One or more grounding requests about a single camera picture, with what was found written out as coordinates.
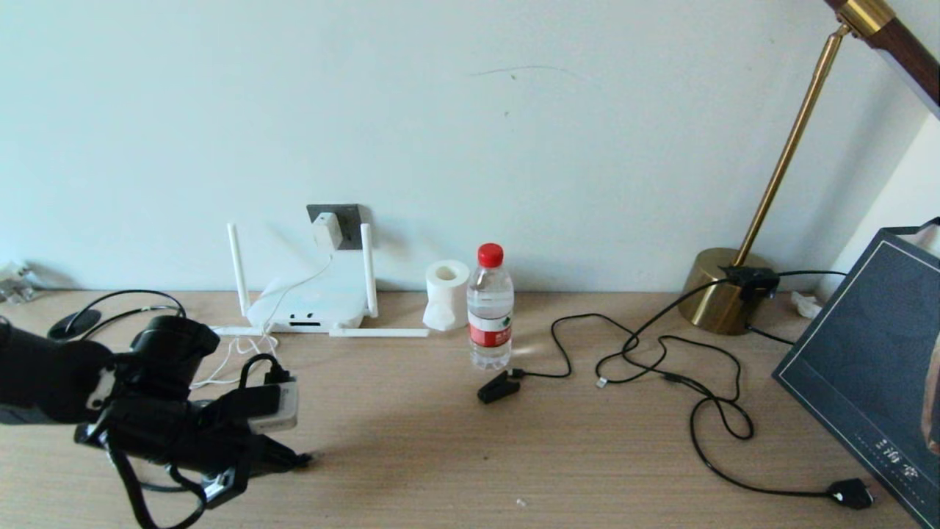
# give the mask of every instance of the tissue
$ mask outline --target tissue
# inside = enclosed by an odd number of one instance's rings
[[[790,294],[790,299],[796,305],[796,311],[805,318],[813,319],[823,309],[817,304],[815,296],[803,296],[794,290]]]
[[[460,261],[438,261],[428,266],[428,307],[424,325],[434,330],[452,330],[467,325],[467,280],[470,269]]]

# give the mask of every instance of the black clip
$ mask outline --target black clip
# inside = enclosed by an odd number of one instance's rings
[[[493,380],[486,383],[485,386],[477,391],[477,398],[483,404],[490,404],[504,396],[512,395],[519,391],[521,384],[516,380],[509,380],[509,371],[504,371]]]
[[[731,284],[741,287],[741,301],[750,301],[755,297],[774,297],[780,276],[770,268],[754,266],[721,266]]]

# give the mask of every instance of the red bottle cap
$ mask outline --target red bottle cap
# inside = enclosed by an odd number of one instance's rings
[[[486,243],[477,250],[477,262],[484,268],[496,268],[503,264],[503,247]]]

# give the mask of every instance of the white cable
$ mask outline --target white cable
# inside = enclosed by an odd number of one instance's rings
[[[268,315],[268,318],[264,320],[263,324],[261,324],[261,336],[258,338],[258,341],[255,342],[255,339],[250,336],[244,336],[244,335],[234,336],[231,342],[228,343],[228,352],[226,353],[226,357],[222,359],[222,363],[220,363],[219,366],[215,368],[215,371],[213,371],[211,375],[209,375],[203,380],[199,380],[198,382],[194,382],[193,384],[191,384],[189,389],[198,390],[199,388],[204,388],[210,384],[224,385],[224,384],[237,383],[239,381],[239,379],[237,378],[233,378],[231,380],[217,380],[215,378],[215,376],[218,375],[225,368],[226,364],[228,363],[228,360],[231,358],[232,349],[237,350],[238,354],[240,355],[245,355],[247,353],[251,353],[252,351],[254,351],[254,354],[252,356],[259,355],[261,353],[269,353],[277,359],[276,349],[277,349],[277,346],[279,345],[279,342],[274,336],[272,336],[268,332],[269,324],[271,323],[271,319],[277,313],[277,308],[281,306],[281,301],[284,300],[284,296],[286,296],[288,292],[306,283],[307,281],[313,280],[314,278],[322,274],[324,271],[326,271],[327,268],[330,267],[330,264],[332,262],[333,262],[333,255],[331,254],[329,256],[329,260],[326,262],[323,268],[321,268],[316,274],[310,276],[309,278],[306,278],[303,281],[298,281],[294,283],[293,285],[291,285],[290,287],[284,289],[284,291],[281,293],[281,296],[277,299],[277,303],[274,304],[274,308],[271,310],[271,313]],[[250,346],[245,349],[242,349],[242,340],[246,340],[250,344]],[[259,344],[265,341],[267,341],[268,348],[262,351]],[[249,373],[254,372],[258,366],[259,364],[257,363],[253,365]]]

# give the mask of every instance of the router antenna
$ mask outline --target router antenna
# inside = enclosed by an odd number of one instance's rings
[[[359,225],[362,233],[362,259],[366,265],[366,303],[368,315],[379,317],[379,300],[375,294],[375,272],[372,269],[372,227],[366,222]]]
[[[238,231],[235,225],[228,224],[228,244],[232,248],[232,266],[235,267],[235,284],[238,285],[238,302],[242,308],[242,316],[248,316],[248,307],[251,301],[248,299],[248,290],[244,287],[244,272],[242,272],[242,253],[238,249]]]

